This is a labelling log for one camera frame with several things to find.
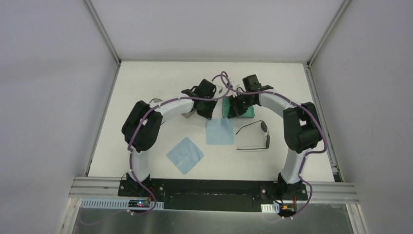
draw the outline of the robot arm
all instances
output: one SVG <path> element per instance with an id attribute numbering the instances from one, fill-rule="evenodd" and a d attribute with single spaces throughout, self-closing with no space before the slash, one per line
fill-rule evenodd
<path id="1" fill-rule="evenodd" d="M 282 199 L 285 194 L 293 193 L 301 185 L 299 172 L 302 169 L 302 162 L 305 153 L 316 147 L 321 140 L 321 135 L 316 129 L 310 117 L 301 109 L 292 106 L 286 100 L 273 95 L 275 90 L 271 86 L 261 86 L 255 75 L 243 79 L 247 92 L 267 91 L 267 93 L 246 95 L 240 94 L 230 96 L 230 111 L 228 116 L 240 116 L 250 106 L 260 105 L 272 110 L 284 120 L 284 139 L 288 145 L 287 159 L 281 173 L 278 175 L 278 184 L 273 191 L 267 193 L 274 199 Z M 215 108 L 216 101 L 190 100 L 181 99 L 183 97 L 212 98 L 215 94 L 216 86 L 207 80 L 203 80 L 194 90 L 184 90 L 178 96 L 179 101 L 172 102 L 168 105 L 162 105 L 155 111 L 151 112 L 140 128 L 136 138 L 132 142 L 134 147 L 133 164 L 136 165 L 135 171 L 140 180 L 145 179 L 148 172 L 148 150 L 155 143 L 159 128 L 162 122 L 167 121 L 183 113 L 196 111 L 199 115 L 211 119 L 212 111 Z M 143 115 L 153 106 L 139 101 L 134 106 L 124 126 L 122 133 L 125 141 L 130 142 L 131 137 L 141 121 Z M 311 112 L 317 119 L 317 112 L 314 104 L 308 102 L 302 104 L 302 107 Z"/>

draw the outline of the green tray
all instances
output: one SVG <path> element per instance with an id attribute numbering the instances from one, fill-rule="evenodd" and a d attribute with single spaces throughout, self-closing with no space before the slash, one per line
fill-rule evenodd
<path id="1" fill-rule="evenodd" d="M 222 100 L 222 117 L 228 117 L 229 113 L 229 99 L 226 97 Z M 234 118 L 254 118 L 254 107 L 251 106 L 248 110 L 241 116 L 234 117 Z"/>

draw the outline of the sunglasses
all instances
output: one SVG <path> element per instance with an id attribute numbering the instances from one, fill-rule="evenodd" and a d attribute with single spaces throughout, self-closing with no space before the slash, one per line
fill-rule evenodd
<path id="1" fill-rule="evenodd" d="M 270 132 L 269 132 L 269 130 L 268 130 L 268 127 L 267 127 L 266 123 L 265 123 L 263 120 L 258 120 L 258 121 L 255 121 L 255 122 L 253 122 L 253 123 L 250 123 L 250 124 L 247 124 L 247 125 L 245 125 L 245 126 L 242 126 L 242 127 L 237 131 L 236 134 L 238 134 L 238 133 L 241 131 L 242 128 L 247 127 L 247 126 L 250 126 L 250 125 L 252 125 L 252 124 L 254 124 L 254 123 L 258 123 L 258 122 L 261 122 L 261 129 L 264 131 L 264 135 L 265 135 L 265 148 L 250 148 L 250 149 L 241 149 L 241 148 L 239 148 L 239 149 L 237 149 L 237 150 L 265 150 L 265 149 L 269 149 L 269 148 L 270 148 Z"/>

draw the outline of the blue cloth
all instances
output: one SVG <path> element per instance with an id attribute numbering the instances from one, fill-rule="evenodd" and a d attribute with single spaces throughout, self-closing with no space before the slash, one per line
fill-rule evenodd
<path id="1" fill-rule="evenodd" d="M 186 137 L 169 151 L 167 157 L 182 174 L 186 175 L 204 157 L 204 154 Z"/>
<path id="2" fill-rule="evenodd" d="M 213 119 L 206 123 L 206 143 L 208 145 L 233 145 L 234 126 L 228 118 Z"/>

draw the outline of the black mounting base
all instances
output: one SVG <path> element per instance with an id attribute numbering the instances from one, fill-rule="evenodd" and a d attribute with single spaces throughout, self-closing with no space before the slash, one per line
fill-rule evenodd
<path id="1" fill-rule="evenodd" d="M 193 180 L 147 178 L 145 186 L 153 189 L 157 201 L 164 202 L 164 209 L 198 211 L 261 212 L 261 204 L 272 204 L 273 181 L 244 180 Z M 283 200 L 305 201 L 308 199 L 305 185 L 294 194 L 286 194 Z M 129 175 L 120 181 L 118 196 L 148 197 Z"/>

